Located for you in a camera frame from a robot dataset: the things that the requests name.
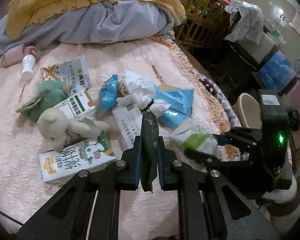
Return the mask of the white green wrapper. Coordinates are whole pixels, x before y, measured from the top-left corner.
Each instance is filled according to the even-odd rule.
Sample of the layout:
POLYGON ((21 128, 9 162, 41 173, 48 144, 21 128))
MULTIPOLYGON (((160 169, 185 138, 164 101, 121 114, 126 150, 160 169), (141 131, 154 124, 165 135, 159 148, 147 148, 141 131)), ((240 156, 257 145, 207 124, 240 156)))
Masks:
POLYGON ((218 149, 217 139, 191 118, 184 120, 171 134, 170 139, 184 149, 191 149, 222 159, 218 149))

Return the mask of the dark green wrapper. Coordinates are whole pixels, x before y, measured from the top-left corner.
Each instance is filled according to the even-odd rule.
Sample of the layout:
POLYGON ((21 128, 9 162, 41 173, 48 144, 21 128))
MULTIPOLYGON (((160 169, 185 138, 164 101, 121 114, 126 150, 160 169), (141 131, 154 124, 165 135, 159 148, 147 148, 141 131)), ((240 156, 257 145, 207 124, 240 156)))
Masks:
POLYGON ((141 173, 144 192, 153 192, 153 180, 157 177, 157 142, 159 126, 157 117, 149 109, 143 112, 141 124, 141 173))

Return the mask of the green white medicine box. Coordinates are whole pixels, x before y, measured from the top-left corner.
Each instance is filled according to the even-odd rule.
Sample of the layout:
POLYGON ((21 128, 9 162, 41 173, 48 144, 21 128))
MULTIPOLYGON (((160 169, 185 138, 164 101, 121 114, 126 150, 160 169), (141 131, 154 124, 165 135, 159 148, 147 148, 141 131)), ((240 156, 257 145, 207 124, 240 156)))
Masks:
POLYGON ((93 117, 96 113, 96 106, 93 103, 87 90, 82 90, 67 99, 63 100, 54 108, 61 110, 68 119, 79 119, 81 116, 93 117))

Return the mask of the white orange snack bag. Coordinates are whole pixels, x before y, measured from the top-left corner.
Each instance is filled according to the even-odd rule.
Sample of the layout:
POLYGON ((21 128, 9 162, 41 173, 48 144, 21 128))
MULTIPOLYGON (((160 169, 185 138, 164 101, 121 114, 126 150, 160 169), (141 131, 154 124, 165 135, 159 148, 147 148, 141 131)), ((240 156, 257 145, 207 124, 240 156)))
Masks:
POLYGON ((43 81, 62 81, 71 85, 70 95, 91 87, 88 65, 84 55, 71 61, 54 64, 41 69, 43 81))

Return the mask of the beige trash bin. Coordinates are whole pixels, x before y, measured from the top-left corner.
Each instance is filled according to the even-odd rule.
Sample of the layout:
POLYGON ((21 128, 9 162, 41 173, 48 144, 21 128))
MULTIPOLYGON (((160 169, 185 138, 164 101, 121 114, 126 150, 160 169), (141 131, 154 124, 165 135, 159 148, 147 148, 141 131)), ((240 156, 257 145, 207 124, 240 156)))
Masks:
POLYGON ((232 108, 243 127, 261 129, 260 106, 250 94, 242 93, 232 108))

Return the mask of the light blue plastic package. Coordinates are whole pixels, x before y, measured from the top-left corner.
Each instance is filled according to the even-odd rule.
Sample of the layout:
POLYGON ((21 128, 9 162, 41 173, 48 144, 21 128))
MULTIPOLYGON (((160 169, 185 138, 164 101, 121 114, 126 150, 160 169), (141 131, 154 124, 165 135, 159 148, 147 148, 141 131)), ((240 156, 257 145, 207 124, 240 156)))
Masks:
POLYGON ((193 89, 161 90, 155 86, 155 99, 162 99, 170 104, 168 110, 158 117, 163 125, 176 129, 184 120, 192 117, 193 89))

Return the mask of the blue storage box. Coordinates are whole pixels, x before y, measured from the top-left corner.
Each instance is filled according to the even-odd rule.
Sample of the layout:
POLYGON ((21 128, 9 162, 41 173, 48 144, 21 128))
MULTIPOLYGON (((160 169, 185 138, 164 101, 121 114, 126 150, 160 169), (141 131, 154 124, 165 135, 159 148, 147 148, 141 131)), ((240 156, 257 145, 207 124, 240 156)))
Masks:
POLYGON ((266 89, 273 89, 277 93, 281 92, 296 75, 293 65, 281 51, 275 53, 257 72, 266 89))

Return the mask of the beige plush bear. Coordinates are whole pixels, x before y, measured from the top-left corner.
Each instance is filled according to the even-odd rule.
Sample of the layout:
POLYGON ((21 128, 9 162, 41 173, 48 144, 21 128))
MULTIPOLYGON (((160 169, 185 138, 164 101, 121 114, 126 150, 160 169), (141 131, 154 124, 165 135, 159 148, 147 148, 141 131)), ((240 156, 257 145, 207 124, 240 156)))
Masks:
POLYGON ((96 121, 88 116, 68 119, 59 109, 45 110, 37 121, 41 136, 49 142, 52 150, 61 152, 66 146, 89 138, 98 138, 111 127, 104 121, 96 121))

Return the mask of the pink quilted bed cover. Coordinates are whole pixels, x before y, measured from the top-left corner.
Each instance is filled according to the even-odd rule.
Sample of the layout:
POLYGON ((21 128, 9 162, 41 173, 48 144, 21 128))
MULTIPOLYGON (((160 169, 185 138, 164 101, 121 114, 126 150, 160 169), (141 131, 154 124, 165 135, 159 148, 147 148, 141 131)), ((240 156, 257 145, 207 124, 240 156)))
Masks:
POLYGON ((219 134, 238 126, 230 104, 169 38, 60 44, 28 85, 20 66, 0 67, 0 211, 25 223, 79 170, 103 170, 140 135, 142 109, 170 107, 155 87, 193 91, 186 121, 219 134))

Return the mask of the white crumpled plastic bag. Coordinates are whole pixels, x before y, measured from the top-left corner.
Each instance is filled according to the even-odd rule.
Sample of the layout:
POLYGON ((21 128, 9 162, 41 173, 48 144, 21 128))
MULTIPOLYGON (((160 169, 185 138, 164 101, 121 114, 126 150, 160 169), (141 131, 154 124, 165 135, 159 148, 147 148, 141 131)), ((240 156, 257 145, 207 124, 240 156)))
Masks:
POLYGON ((147 77, 127 70, 120 85, 120 92, 126 92, 124 97, 117 98, 120 107, 131 103, 141 111, 151 111, 156 118, 162 116, 171 106, 163 99, 156 99, 154 83, 147 77))

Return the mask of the white plastic bag on chair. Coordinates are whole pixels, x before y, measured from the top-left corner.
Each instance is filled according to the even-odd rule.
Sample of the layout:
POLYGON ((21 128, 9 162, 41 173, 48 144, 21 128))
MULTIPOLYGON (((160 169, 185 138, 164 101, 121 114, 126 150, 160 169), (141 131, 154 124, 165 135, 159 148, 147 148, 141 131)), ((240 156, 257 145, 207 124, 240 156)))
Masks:
POLYGON ((230 42, 248 40, 259 45, 264 27, 262 9, 245 1, 232 0, 225 11, 230 15, 239 15, 240 19, 224 39, 230 42))

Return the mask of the wooden crib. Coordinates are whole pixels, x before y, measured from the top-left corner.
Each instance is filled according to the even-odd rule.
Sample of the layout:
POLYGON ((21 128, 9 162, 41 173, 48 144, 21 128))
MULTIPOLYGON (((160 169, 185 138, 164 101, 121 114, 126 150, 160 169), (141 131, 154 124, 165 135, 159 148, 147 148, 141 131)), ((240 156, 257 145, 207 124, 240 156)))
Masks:
POLYGON ((202 47, 221 38, 230 26, 230 14, 223 0, 180 0, 186 20, 174 28, 175 41, 183 46, 202 47))

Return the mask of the white bottle pink cap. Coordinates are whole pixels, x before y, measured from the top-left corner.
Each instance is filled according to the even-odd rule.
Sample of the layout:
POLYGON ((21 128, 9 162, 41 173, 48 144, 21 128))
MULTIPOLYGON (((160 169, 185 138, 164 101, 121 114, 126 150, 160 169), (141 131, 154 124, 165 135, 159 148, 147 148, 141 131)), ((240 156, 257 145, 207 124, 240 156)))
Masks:
POLYGON ((37 48, 29 46, 24 51, 24 57, 22 60, 21 79, 29 81, 33 78, 33 68, 36 64, 37 48))

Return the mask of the pink small pouch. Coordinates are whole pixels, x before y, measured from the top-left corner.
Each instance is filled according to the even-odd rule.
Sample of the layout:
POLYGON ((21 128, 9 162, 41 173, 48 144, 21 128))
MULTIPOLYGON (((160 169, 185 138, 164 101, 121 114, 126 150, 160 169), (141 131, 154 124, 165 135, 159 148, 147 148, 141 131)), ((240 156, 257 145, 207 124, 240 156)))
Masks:
POLYGON ((8 51, 0 58, 2 67, 10 67, 22 61, 24 57, 25 44, 19 44, 8 51))

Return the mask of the grey folded blanket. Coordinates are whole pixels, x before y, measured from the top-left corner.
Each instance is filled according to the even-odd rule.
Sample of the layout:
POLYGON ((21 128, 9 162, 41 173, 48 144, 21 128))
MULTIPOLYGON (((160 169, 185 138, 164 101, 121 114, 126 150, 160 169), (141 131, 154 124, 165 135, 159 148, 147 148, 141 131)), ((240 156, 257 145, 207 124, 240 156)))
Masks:
POLYGON ((55 15, 45 23, 27 27, 19 38, 5 33, 7 17, 0 20, 0 57, 23 43, 44 50, 57 43, 114 43, 168 33, 175 20, 164 7, 139 0, 114 4, 98 2, 88 7, 55 15))

